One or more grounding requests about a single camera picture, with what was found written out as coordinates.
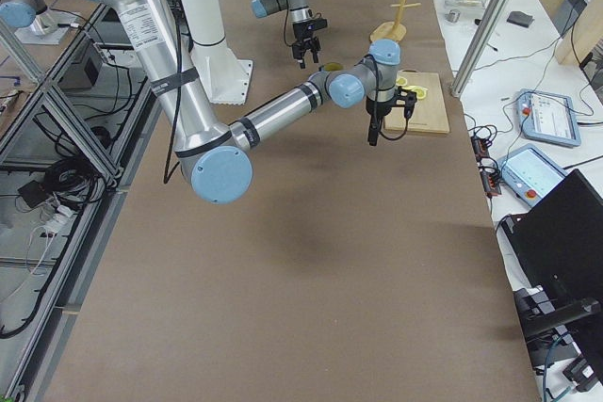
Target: black device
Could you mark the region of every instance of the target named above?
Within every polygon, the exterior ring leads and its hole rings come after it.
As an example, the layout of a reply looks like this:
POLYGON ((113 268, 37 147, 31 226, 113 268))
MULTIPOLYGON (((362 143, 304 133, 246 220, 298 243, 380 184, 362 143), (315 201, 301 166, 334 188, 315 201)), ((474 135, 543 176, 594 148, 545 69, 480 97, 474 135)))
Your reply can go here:
POLYGON ((377 146, 379 134, 383 128, 383 120, 392 111, 392 108, 403 108, 404 118, 406 119, 406 129, 401 136, 395 139, 402 138, 406 135, 408 129, 408 121, 415 112, 416 93, 402 87, 396 88, 396 94, 389 101, 377 102, 367 96, 366 110, 370 115, 370 124, 368 125, 367 141, 370 146, 377 146))
POLYGON ((38 207, 48 200, 48 193, 44 191, 44 188, 38 181, 29 181, 24 186, 19 187, 17 192, 31 209, 38 207))
POLYGON ((298 60, 300 68, 305 68, 304 56, 307 51, 312 53, 312 61, 318 63, 318 52, 320 52, 320 40, 314 36, 314 32, 327 28, 327 20, 324 18, 309 19, 301 23, 293 23, 295 42, 291 45, 293 58, 298 60))
POLYGON ((507 22, 519 25, 520 27, 528 28, 530 27, 531 23, 534 22, 534 17, 524 13, 523 11, 512 11, 509 13, 507 22))
POLYGON ((603 199, 575 169, 512 228, 503 224, 503 229, 530 284, 542 286, 555 310, 568 313, 549 320, 571 331, 603 381, 603 314, 595 306, 603 303, 603 199), (593 300, 594 309, 575 316, 585 300, 593 300))

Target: warning label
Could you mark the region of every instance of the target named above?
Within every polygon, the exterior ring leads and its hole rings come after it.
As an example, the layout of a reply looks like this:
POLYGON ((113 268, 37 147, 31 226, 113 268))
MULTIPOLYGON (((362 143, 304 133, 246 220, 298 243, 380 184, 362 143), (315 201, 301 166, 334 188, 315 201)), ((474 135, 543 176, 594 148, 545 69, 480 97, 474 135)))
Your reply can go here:
POLYGON ((124 11, 120 14, 120 20, 135 51, 165 41, 159 33, 159 27, 153 18, 149 4, 142 4, 124 11))

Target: table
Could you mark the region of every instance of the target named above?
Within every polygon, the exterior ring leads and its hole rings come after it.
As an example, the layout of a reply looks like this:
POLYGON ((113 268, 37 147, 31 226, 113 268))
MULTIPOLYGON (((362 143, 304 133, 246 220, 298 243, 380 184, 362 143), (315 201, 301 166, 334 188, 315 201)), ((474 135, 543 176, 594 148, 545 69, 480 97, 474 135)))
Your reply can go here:
MULTIPOLYGON (((431 0, 403 65, 452 74, 431 0)), ((283 16, 220 0, 255 60, 245 107, 300 83, 283 16)), ((391 0, 311 0, 321 60, 355 63, 391 0)), ((461 105, 452 132, 366 144, 363 107, 326 105, 253 151, 231 205, 162 186, 168 125, 149 144, 46 401, 533 402, 538 395, 461 105)))
MULTIPOLYGON (((482 9, 462 8, 461 18, 457 24, 451 24, 445 19, 445 14, 450 7, 444 0, 433 0, 437 11, 438 22, 442 35, 446 41, 446 49, 450 66, 458 69, 464 53, 477 30, 473 20, 480 18, 482 9)), ((477 67, 490 65, 499 59, 512 56, 527 56, 539 49, 546 48, 559 37, 559 32, 554 27, 538 0, 510 0, 501 15, 496 32, 490 39, 490 44, 498 49, 486 48, 477 67), (506 22, 506 18, 513 10, 521 10, 534 17, 530 28, 522 28, 506 22)), ((556 59, 550 60, 554 52, 554 45, 530 58, 514 59, 500 62, 496 65, 473 72, 471 81, 467 85, 461 100, 464 110, 477 121, 477 124, 494 124, 501 131, 510 130, 512 125, 505 117, 502 107, 516 98, 517 92, 522 88, 534 89, 540 82, 539 89, 548 92, 564 93, 572 97, 574 108, 587 112, 587 107, 582 98, 593 108, 591 118, 579 116, 581 121, 595 121, 603 119, 603 106, 593 90, 587 86, 587 80, 577 66, 562 66, 556 59)), ((600 143, 603 138, 601 127, 581 127, 580 135, 582 144, 574 149, 561 146, 533 142, 523 137, 518 138, 519 122, 515 114, 514 105, 509 105, 507 113, 513 121, 513 130, 507 134, 499 135, 490 154, 496 159, 504 157, 509 151, 517 149, 527 143, 534 143, 562 167, 573 165, 601 154, 600 143)), ((472 127, 473 120, 467 118, 467 127, 472 127)), ((599 193, 603 193, 603 161, 595 161, 580 170, 589 179, 599 193)), ((494 198, 492 219, 498 222, 507 214, 519 214, 528 211, 528 206, 520 201, 507 187, 502 187, 502 196, 494 198)), ((529 287, 529 283, 521 266, 513 255, 511 245, 503 232, 498 234, 498 242, 505 259, 507 274, 513 290, 529 287)), ((554 394, 559 394, 568 381, 562 376, 562 369, 570 361, 556 364, 549 373, 549 388, 554 394)), ((599 401, 603 399, 603 386, 597 384, 589 393, 570 394, 564 400, 568 401, 599 401)))

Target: wire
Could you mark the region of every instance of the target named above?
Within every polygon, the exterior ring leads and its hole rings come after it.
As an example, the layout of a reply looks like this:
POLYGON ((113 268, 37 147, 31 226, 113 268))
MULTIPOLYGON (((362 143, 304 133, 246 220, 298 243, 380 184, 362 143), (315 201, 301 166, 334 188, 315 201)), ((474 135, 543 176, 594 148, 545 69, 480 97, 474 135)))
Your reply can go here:
MULTIPOLYGON (((593 85, 593 82, 595 81, 596 77, 601 73, 601 71, 603 71, 603 65, 601 65, 601 67, 595 71, 595 73, 593 73, 593 76, 590 78, 590 80, 587 78, 587 83, 584 87, 582 87, 582 89, 579 91, 578 93, 578 97, 580 98, 580 100, 589 108, 589 110, 591 110, 591 112, 593 112, 591 115, 586 115, 589 117, 592 117, 595 112, 593 111, 593 108, 584 100, 584 98, 582 97, 582 93, 584 92, 585 89, 587 89, 588 87, 591 87, 593 85)), ((589 123, 578 123, 578 126, 584 126, 584 125, 589 125, 589 123)))
POLYGON ((9 99, 9 98, 15 98, 18 97, 20 94, 24 93, 24 91, 22 89, 20 89, 19 91, 17 91, 14 94, 10 94, 9 96, 0 96, 0 99, 9 99))
POLYGON ((513 142, 511 143, 511 145, 509 145, 509 148, 507 148, 507 154, 505 155, 505 160, 502 164, 502 167, 500 167, 500 171, 503 171, 504 168, 507 166, 507 162, 509 161, 509 154, 511 153, 511 148, 515 145, 515 143, 517 143, 517 140, 521 137, 521 133, 524 131, 524 124, 526 123, 526 120, 529 117, 524 118, 521 123, 519 124, 519 134, 517 134, 517 137, 515 138, 515 140, 513 140, 513 142))
POLYGON ((550 345, 550 347, 548 348, 548 352, 546 353, 545 369, 543 371, 543 402, 546 402, 546 396, 547 396, 547 394, 546 394, 546 371, 548 370, 548 367, 551 365, 550 359, 552 357, 553 350, 555 350, 555 348, 557 348, 557 346, 562 341, 562 339, 567 335, 569 335, 569 331, 566 331, 564 334, 559 336, 555 341, 553 341, 553 344, 550 345))
POLYGON ((75 16, 76 18, 81 19, 82 21, 84 21, 84 25, 87 25, 89 28, 91 28, 92 30, 94 30, 94 32, 96 33, 96 35, 98 36, 98 39, 100 40, 100 42, 106 46, 105 42, 103 41, 103 37, 101 36, 100 32, 98 31, 98 29, 96 28, 96 26, 87 18, 85 18, 84 16, 80 16, 77 13, 73 13, 72 11, 67 11, 66 9, 60 9, 60 8, 51 8, 53 11, 60 11, 61 13, 67 13, 67 14, 72 14, 73 16, 75 16))
MULTIPOLYGON (((148 80, 147 77, 142 79, 142 81, 140 82, 139 90, 136 93, 134 99, 140 99, 140 94, 142 93, 142 90, 144 89, 144 86, 145 86, 147 80, 148 80)), ((113 142, 111 143, 111 151, 113 151, 113 145, 115 145, 117 140, 122 136, 123 129, 125 128, 125 124, 127 123, 128 119, 130 118, 130 114, 132 113, 132 110, 133 110, 133 108, 130 108, 127 111, 127 113, 125 114, 125 118, 123 119, 122 123, 120 124, 120 127, 118 128, 117 132, 115 133, 115 136, 112 138, 113 142)))
POLYGON ((289 44, 286 41, 286 25, 288 23, 288 20, 289 20, 289 1, 286 0, 285 20, 283 21, 283 42, 285 43, 285 46, 287 46, 287 47, 293 47, 293 43, 289 44))
POLYGON ((377 97, 379 94, 380 87, 379 66, 377 66, 377 60, 375 60, 375 57, 372 54, 366 54, 365 58, 368 58, 370 61, 373 62, 373 69, 375 70, 375 100, 373 101, 373 114, 370 119, 370 127, 379 128, 379 130, 381 131, 381 123, 379 122, 379 120, 377 120, 377 97))
POLYGON ((57 274, 58 269, 60 268, 60 264, 65 257, 65 253, 67 252, 67 249, 69 248, 69 246, 71 245, 71 243, 73 241, 73 231, 75 231, 79 227, 79 223, 81 222, 81 219, 82 219, 82 216, 76 217, 75 222, 73 223, 73 226, 70 230, 70 233, 68 234, 67 242, 63 246, 63 250, 61 251, 61 253, 55 259, 55 264, 53 265, 53 268, 50 271, 50 274, 46 278, 44 285, 40 289, 35 291, 38 293, 38 297, 36 298, 36 302, 34 304, 34 307, 31 310, 31 312, 29 313, 29 316, 26 317, 25 319, 23 319, 23 323, 21 324, 21 326, 19 326, 18 328, 14 329, 14 330, 5 331, 5 325, 0 325, 0 339, 10 339, 14 336, 17 336, 18 334, 25 331, 27 329, 27 327, 29 327, 29 325, 33 322, 34 318, 38 314, 38 311, 40 310, 41 301, 44 298, 44 296, 46 295, 46 291, 50 287, 50 284, 53 281, 55 275, 57 274))
POLYGON ((502 63, 502 62, 505 62, 505 61, 517 60, 517 59, 520 59, 520 58, 530 58, 531 56, 535 56, 536 54, 540 54, 541 52, 543 52, 546 49, 550 48, 551 46, 553 46, 554 44, 556 44, 561 38, 562 38, 562 36, 559 36, 553 42, 551 42, 547 47, 543 47, 542 49, 538 49, 537 51, 534 51, 531 54, 528 54, 526 56, 510 56, 508 58, 502 58, 500 60, 496 60, 496 61, 494 61, 492 63, 487 64, 487 65, 479 66, 474 71, 479 71, 479 70, 484 70, 486 68, 491 68, 491 67, 497 65, 498 63, 502 63))
POLYGON ((557 397, 553 397, 553 400, 551 402, 559 402, 560 400, 562 400, 564 397, 566 397, 568 394, 570 394, 570 392, 573 390, 574 388, 572 386, 567 386, 565 387, 565 389, 562 391, 561 394, 559 394, 557 397))
POLYGON ((53 134, 52 132, 50 132, 46 126, 44 126, 41 121, 36 117, 33 118, 32 120, 34 122, 34 124, 36 124, 38 126, 38 128, 42 131, 42 133, 48 137, 51 141, 53 141, 55 143, 55 152, 61 156, 61 157, 72 157, 75 155, 75 152, 69 148, 67 148, 67 146, 63 145, 60 140, 61 139, 66 139, 72 146, 75 146, 75 144, 71 141, 70 138, 66 137, 63 135, 63 132, 59 132, 58 134, 53 134), (62 153, 59 149, 63 149, 67 154, 62 153))
POLYGON ((478 122, 471 115, 469 115, 468 113, 464 113, 464 115, 473 121, 473 127, 478 125, 478 122))
MULTIPOLYGON (((180 18, 175 18, 176 22, 176 73, 182 74, 182 35, 180 34, 180 18)), ((182 85, 178 86, 176 93, 176 107, 173 113, 173 121, 171 122, 170 145, 168 147, 168 156, 166 157, 166 165, 163 168, 163 184, 167 184, 180 162, 176 163, 171 169, 171 152, 173 150, 173 142, 176 137, 176 126, 178 125, 178 115, 180 114, 180 104, 182 102, 182 85)))
POLYGON ((567 167, 563 167, 563 169, 573 169, 575 167, 579 167, 580 165, 590 164, 591 162, 594 162, 595 160, 599 160, 599 159, 603 159, 603 154, 599 155, 598 157, 593 157, 592 159, 588 159, 588 160, 584 160, 582 162, 578 162, 577 164, 568 165, 567 167))
POLYGON ((470 133, 474 138, 481 138, 485 140, 485 145, 487 148, 492 146, 495 138, 498 136, 498 128, 494 124, 485 124, 483 126, 476 125, 468 129, 467 132, 470 133), (486 137, 481 137, 481 131, 487 131, 488 135, 486 137))
POLYGON ((383 131, 381 130, 382 124, 383 124, 383 122, 379 121, 379 135, 389 141, 398 141, 398 140, 404 138, 406 136, 406 133, 408 132, 408 118, 405 118, 404 130, 402 131, 402 133, 399 136, 396 136, 396 137, 388 137, 386 134, 384 134, 383 131))
POLYGON ((76 156, 59 160, 46 169, 42 186, 47 193, 52 193, 58 202, 78 210, 103 199, 104 194, 98 199, 92 199, 99 181, 102 181, 106 188, 105 179, 90 161, 76 156))
MULTIPOLYGON (((492 63, 487 64, 487 65, 479 66, 474 71, 483 70, 485 68, 491 68, 491 67, 497 65, 498 63, 502 63, 502 62, 505 62, 505 61, 517 60, 517 59, 520 59, 520 58, 530 58, 531 56, 535 56, 536 54, 539 54, 539 53, 545 51, 546 49, 550 48, 551 46, 555 45, 559 40, 561 40, 563 38, 563 36, 565 35, 565 33, 567 33, 568 30, 572 29, 572 33, 573 33, 574 25, 576 25, 576 22, 578 21, 578 18, 576 18, 576 20, 569 27, 568 27, 568 24, 569 24, 569 22, 570 22, 570 20, 572 18, 572 11, 574 10, 575 6, 576 5, 572 5, 572 9, 570 10, 569 16, 567 17, 567 20, 565 21, 565 24, 563 26, 562 32, 560 33, 560 36, 558 38, 556 38, 554 41, 552 41, 547 47, 543 47, 542 49, 538 49, 537 51, 534 51, 531 54, 528 54, 526 56, 510 56, 508 58, 502 58, 500 60, 496 60, 496 61, 494 61, 492 63)), ((572 41, 572 47, 574 47, 574 45, 573 45, 573 37, 570 37, 570 39, 572 41)))
POLYGON ((502 223, 507 220, 508 218, 511 218, 511 214, 507 214, 506 216, 504 216, 503 218, 501 218, 498 223, 497 226, 494 229, 494 234, 498 233, 498 230, 500 229, 500 227, 502 226, 502 223))
MULTIPOLYGON (((44 226, 39 226, 39 227, 33 229, 31 234, 29 235, 29 244, 27 246, 27 253, 29 253, 29 250, 31 249, 31 244, 33 241, 32 235, 39 228, 43 228, 44 230, 46 229, 44 226)), ((29 275, 27 275, 10 294, 8 294, 6 297, 4 297, 0 300, 0 305, 5 303, 9 298, 14 297, 16 294, 21 292, 21 290, 24 288, 24 286, 27 284, 27 282, 29 281, 29 279, 32 276, 41 276, 41 274, 36 273, 36 270, 38 270, 38 268, 40 268, 41 264, 43 263, 44 258, 46 257, 46 253, 48 253, 48 250, 50 249, 54 239, 55 239, 54 237, 49 238, 48 235, 46 235, 46 244, 44 247, 44 251, 42 252, 42 254, 40 256, 40 259, 38 260, 38 263, 32 270, 29 270, 29 275)))

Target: robotic arm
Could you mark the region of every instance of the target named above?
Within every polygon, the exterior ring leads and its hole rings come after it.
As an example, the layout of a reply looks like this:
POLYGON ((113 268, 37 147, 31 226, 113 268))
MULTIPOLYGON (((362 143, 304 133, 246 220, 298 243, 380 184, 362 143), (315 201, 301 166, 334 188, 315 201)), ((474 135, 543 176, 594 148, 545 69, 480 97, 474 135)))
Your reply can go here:
POLYGON ((175 125, 174 151, 185 178, 197 195, 213 203, 234 201, 248 189, 253 172, 246 151, 328 100, 348 108, 367 96, 367 107, 377 107, 395 104, 399 97, 400 49, 391 40, 379 40, 350 70, 317 72, 226 125, 211 108, 166 0, 100 1, 118 13, 157 99, 175 125))
POLYGON ((315 17, 307 0, 252 0, 253 14, 257 18, 265 18, 287 8, 295 35, 295 41, 291 44, 293 58, 303 69, 305 68, 305 53, 310 51, 313 61, 318 63, 320 41, 318 37, 314 36, 314 32, 326 28, 327 20, 319 15, 315 17))
POLYGON ((44 0, 0 0, 0 17, 8 26, 30 27, 38 36, 57 30, 57 22, 44 0))

